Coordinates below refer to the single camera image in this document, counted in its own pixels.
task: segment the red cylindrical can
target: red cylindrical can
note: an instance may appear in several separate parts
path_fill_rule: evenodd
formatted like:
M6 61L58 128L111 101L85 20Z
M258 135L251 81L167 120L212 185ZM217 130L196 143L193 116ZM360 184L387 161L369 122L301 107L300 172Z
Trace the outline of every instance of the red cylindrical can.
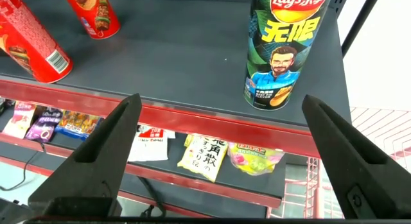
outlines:
M67 0L93 39L105 39L120 30L109 0Z
M40 82L56 82L73 68L73 62L21 0L0 0L0 48Z

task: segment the can label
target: can label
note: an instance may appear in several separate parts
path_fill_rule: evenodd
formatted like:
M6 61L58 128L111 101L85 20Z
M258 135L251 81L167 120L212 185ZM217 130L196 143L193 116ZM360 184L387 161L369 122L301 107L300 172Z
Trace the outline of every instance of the can label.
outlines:
M329 0L253 0L244 96L255 108L286 105Z
M91 38L105 39L119 31L120 22L108 0L67 1Z
M40 82L58 81L73 67L21 0L0 0L0 48Z

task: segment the lay's chips can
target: lay's chips can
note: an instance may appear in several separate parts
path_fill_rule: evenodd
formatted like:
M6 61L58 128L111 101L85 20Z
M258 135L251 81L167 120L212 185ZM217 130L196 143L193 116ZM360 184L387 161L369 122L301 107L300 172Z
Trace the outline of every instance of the lay's chips can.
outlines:
M329 1L252 1L244 96L253 107L287 104Z

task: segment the barcode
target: barcode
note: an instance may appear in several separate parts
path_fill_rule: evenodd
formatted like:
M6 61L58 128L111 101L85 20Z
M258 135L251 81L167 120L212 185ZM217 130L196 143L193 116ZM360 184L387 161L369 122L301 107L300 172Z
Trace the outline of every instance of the barcode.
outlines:
M64 69L66 69L66 67L69 65L69 63L57 50L54 50L54 52L49 55L46 60L58 73L64 71Z

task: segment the purple snack package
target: purple snack package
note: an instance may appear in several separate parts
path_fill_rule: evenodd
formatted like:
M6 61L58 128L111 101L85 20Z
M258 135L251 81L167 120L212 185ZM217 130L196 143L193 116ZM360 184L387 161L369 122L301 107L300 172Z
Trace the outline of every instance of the purple snack package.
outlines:
M53 135L54 128L60 122L63 112L57 108L47 108L34 122L26 134L26 139L48 142Z

